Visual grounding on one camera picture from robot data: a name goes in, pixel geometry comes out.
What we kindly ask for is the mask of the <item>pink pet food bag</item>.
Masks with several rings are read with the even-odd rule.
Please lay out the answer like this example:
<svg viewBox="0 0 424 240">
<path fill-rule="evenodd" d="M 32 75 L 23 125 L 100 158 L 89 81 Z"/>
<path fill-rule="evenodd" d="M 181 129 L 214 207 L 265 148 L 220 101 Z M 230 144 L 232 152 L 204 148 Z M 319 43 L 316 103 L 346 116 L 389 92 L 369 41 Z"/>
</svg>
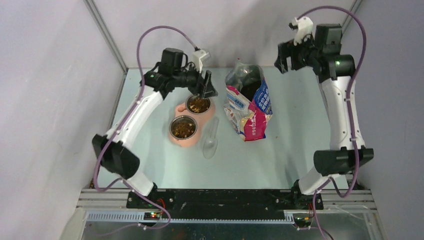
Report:
<svg viewBox="0 0 424 240">
<path fill-rule="evenodd" d="M 235 132 L 245 142 L 266 138 L 273 111 L 263 69 L 237 59 L 225 77 L 223 109 Z"/>
</svg>

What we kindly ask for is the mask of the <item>clear plastic scoop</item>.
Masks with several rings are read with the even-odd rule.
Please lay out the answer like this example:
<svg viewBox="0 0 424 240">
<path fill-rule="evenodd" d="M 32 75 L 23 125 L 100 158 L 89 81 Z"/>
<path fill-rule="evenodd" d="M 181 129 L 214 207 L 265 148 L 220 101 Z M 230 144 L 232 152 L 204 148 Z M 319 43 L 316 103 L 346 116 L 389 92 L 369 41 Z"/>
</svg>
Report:
<svg viewBox="0 0 424 240">
<path fill-rule="evenodd" d="M 205 133 L 205 140 L 202 147 L 202 153 L 205 159 L 211 159 L 217 150 L 218 139 L 217 132 L 220 119 L 217 116 L 214 116 L 210 121 L 210 126 Z"/>
</svg>

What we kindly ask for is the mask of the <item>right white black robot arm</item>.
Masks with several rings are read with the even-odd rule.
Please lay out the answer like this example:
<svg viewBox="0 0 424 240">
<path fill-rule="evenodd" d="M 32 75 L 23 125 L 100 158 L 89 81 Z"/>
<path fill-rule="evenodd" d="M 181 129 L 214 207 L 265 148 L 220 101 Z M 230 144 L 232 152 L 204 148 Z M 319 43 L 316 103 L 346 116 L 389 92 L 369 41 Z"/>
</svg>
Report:
<svg viewBox="0 0 424 240">
<path fill-rule="evenodd" d="M 319 24 L 315 34 L 313 24 L 290 23 L 294 39 L 278 45 L 274 66 L 281 72 L 312 68 L 321 92 L 330 124 L 329 149 L 317 150 L 313 168 L 296 181 L 299 190 L 291 194 L 291 204 L 304 209 L 311 196 L 323 185 L 350 171 L 356 172 L 374 158 L 362 138 L 355 103 L 356 65 L 353 56 L 341 54 L 342 27 L 339 24 Z"/>
</svg>

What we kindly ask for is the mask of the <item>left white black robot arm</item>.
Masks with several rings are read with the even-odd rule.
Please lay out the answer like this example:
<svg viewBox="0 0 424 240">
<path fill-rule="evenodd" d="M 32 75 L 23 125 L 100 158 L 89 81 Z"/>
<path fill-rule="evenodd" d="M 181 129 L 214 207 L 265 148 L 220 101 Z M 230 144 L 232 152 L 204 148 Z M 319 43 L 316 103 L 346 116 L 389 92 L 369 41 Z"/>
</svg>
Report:
<svg viewBox="0 0 424 240">
<path fill-rule="evenodd" d="M 95 173 L 100 167 L 116 174 L 129 188 L 138 192 L 138 201 L 145 208 L 153 208 L 158 202 L 157 186 L 140 168 L 140 159 L 131 147 L 143 125 L 153 111 L 176 88 L 186 88 L 195 97 L 208 99 L 218 95 L 210 70 L 203 70 L 210 53 L 195 48 L 192 59 L 179 49 L 165 48 L 161 60 L 153 69 L 142 74 L 139 92 L 120 120 L 104 135 L 96 134 L 92 145 L 97 157 Z"/>
</svg>

